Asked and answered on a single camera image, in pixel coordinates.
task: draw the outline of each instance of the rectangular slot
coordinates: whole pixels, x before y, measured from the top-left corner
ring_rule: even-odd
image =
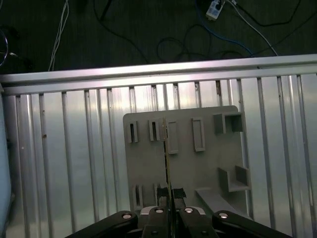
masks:
[[[225,126],[227,132],[243,132],[242,115],[225,115]]]
[[[149,120],[150,141],[159,141],[159,120]]]
[[[138,130],[137,130],[137,122],[130,122],[128,125],[128,142],[136,143],[138,142]]]
[[[177,122],[167,122],[167,138],[168,138],[168,153],[178,153],[178,139],[177,139]]]
[[[202,118],[192,118],[192,123],[195,151],[205,151],[204,121]]]

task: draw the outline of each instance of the metal frame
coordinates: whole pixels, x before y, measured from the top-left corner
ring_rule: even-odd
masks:
[[[245,113],[249,215],[313,237],[316,73],[307,55],[0,76],[16,193],[7,237],[62,237],[129,209],[126,113],[222,105]]]

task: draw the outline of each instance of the vertical tab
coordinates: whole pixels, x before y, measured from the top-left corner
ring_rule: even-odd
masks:
[[[128,124],[128,142],[129,143],[136,143],[138,142],[138,129],[137,129],[137,122],[132,121]]]
[[[149,120],[150,141],[159,141],[159,120]]]
[[[214,132],[215,134],[225,134],[226,127],[224,126],[224,117],[222,114],[213,115]]]
[[[178,153],[177,122],[167,121],[168,153]]]
[[[192,123],[195,151],[205,151],[204,121],[202,118],[192,118]]]

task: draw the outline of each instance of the power strip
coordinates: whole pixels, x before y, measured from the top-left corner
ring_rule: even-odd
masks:
[[[210,7],[208,8],[208,11],[206,12],[206,17],[208,18],[208,20],[216,21],[225,3],[225,0],[213,0],[210,4]]]

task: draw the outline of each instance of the cable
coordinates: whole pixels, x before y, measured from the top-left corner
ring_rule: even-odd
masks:
[[[3,0],[1,0],[1,2],[0,2],[0,11],[2,9],[2,4],[3,4]]]
[[[122,36],[122,35],[119,35],[118,33],[112,31],[111,29],[109,29],[107,26],[105,26],[105,25],[103,24],[103,22],[98,18],[98,14],[97,14],[97,10],[96,10],[96,0],[93,0],[93,7],[94,7],[95,17],[96,17],[98,23],[99,23],[106,31],[108,31],[109,33],[111,33],[111,34],[113,34],[113,35],[115,35],[115,36],[117,36],[117,37],[119,37],[119,38],[121,38],[121,39],[126,40],[127,42],[129,42],[129,43],[140,53],[140,55],[142,56],[142,58],[144,59],[144,61],[145,61],[146,63],[149,63],[149,61],[148,61],[147,58],[145,57],[144,53],[140,50],[140,48],[139,48],[132,40],[130,40],[130,39],[128,39],[128,38],[126,38],[126,37],[124,37],[124,36]]]
[[[100,21],[104,20],[107,12],[109,10],[109,7],[110,7],[111,3],[112,3],[112,0],[108,0],[107,5],[105,6],[103,13],[101,14]]]
[[[4,57],[3,57],[3,60],[2,62],[0,63],[0,67],[4,64],[6,58],[8,57],[8,54],[9,54],[9,45],[8,45],[8,39],[6,38],[4,32],[0,29],[0,34],[2,35],[3,37],[3,40],[4,40],[4,43],[5,43],[5,52],[4,52]]]
[[[239,14],[239,16],[242,18],[242,20],[245,21],[245,23],[247,23],[253,30],[255,30],[255,32],[257,32],[265,41],[266,43],[270,46],[270,48],[272,49],[272,51],[275,53],[276,56],[278,56],[278,53],[275,51],[275,49],[272,47],[272,45],[270,44],[270,42],[267,40],[267,38],[265,38],[265,36],[258,31],[253,25],[251,25],[242,15],[241,13],[238,11],[238,9],[236,8],[236,6],[234,5],[233,2],[231,2],[231,0],[226,0],[229,4],[231,4],[233,6],[233,8],[236,10],[236,12]]]
[[[298,0],[297,5],[293,11],[293,14],[291,15],[291,17],[287,20],[287,21],[283,21],[283,22],[276,22],[276,23],[270,23],[270,24],[262,24],[260,22],[258,22],[250,13],[248,13],[241,5],[239,5],[238,3],[236,4],[236,6],[241,9],[242,11],[244,11],[245,14],[247,14],[256,24],[258,24],[259,26],[262,27],[268,27],[268,26],[279,26],[279,25],[285,25],[290,23],[293,20],[293,17],[295,15],[295,13],[297,12],[297,9],[300,5],[302,0]]]
[[[61,38],[61,35],[62,35],[63,31],[64,31],[68,16],[69,16],[69,4],[68,4],[68,0],[65,0],[65,4],[64,4],[64,7],[63,7],[63,11],[62,11],[61,17],[60,17],[60,22],[59,22],[59,26],[58,26],[58,30],[57,30],[57,35],[56,35],[56,39],[55,39],[53,52],[52,52],[52,56],[51,56],[51,61],[50,61],[50,66],[49,66],[49,70],[48,71],[54,71],[55,55],[56,55],[56,52],[58,50],[59,43],[60,43],[60,38]]]
[[[209,43],[208,43],[208,50],[207,50],[207,56],[210,55],[210,51],[211,51],[211,34],[210,32],[202,25],[200,24],[194,24],[192,26],[190,26],[187,30],[186,30],[186,33],[184,35],[184,38],[183,38],[183,44],[186,45],[186,38],[189,34],[189,32],[194,29],[195,27],[200,27],[201,29],[203,29],[204,31],[206,31],[208,33],[208,36],[209,36]]]
[[[181,41],[177,40],[176,38],[173,38],[173,37],[165,37],[163,39],[161,39],[158,44],[157,44],[157,48],[156,48],[156,52],[157,52],[157,58],[163,62],[163,63],[167,63],[166,60],[164,60],[160,55],[159,55],[159,47],[162,43],[166,42],[166,41],[171,41],[171,42],[174,42],[176,44],[178,44],[180,47],[181,47],[181,52],[174,58],[174,60],[172,62],[178,62],[180,60],[180,57],[182,56],[182,54],[184,53],[187,53],[189,54],[188,52],[188,49],[186,48],[186,46],[184,45],[184,43],[182,43]]]
[[[249,52],[249,54],[252,55],[252,52],[244,45],[242,45],[240,42],[237,42],[237,41],[234,41],[234,40],[230,40],[230,39],[227,39],[225,37],[222,37],[216,33],[214,33],[211,29],[209,29],[209,27],[205,24],[200,12],[199,12],[199,9],[198,9],[198,5],[197,5],[197,0],[194,0],[195,1],[195,7],[196,7],[196,12],[197,12],[197,15],[199,17],[199,20],[200,22],[202,23],[202,25],[206,28],[206,30],[208,30],[212,35],[214,35],[215,37],[221,39],[221,40],[224,40],[224,41],[228,41],[228,42],[231,42],[231,43],[234,43],[234,44],[237,44],[239,46],[241,46],[242,48],[244,48],[247,52]]]
[[[301,24],[299,24],[297,27],[295,27],[295,29],[294,29],[292,32],[288,33],[286,36],[284,36],[282,39],[280,39],[278,42],[276,42],[276,43],[273,44],[272,46],[277,46],[277,45],[279,45],[280,43],[282,43],[283,41],[285,41],[288,37],[290,37],[292,34],[294,34],[295,31],[297,31],[297,30],[300,29],[302,26],[304,26],[307,22],[309,22],[309,21],[310,21],[314,16],[316,16],[316,15],[317,15],[317,11],[315,11],[315,12],[314,12],[312,15],[310,15],[305,21],[303,21]],[[265,49],[263,49],[263,50],[260,50],[260,51],[258,51],[258,52],[256,52],[256,53],[252,54],[252,55],[249,55],[248,57],[253,57],[253,56],[258,55],[258,54],[260,54],[260,53],[262,53],[263,51],[266,51],[266,50],[268,50],[268,49],[270,49],[270,47],[265,48]]]

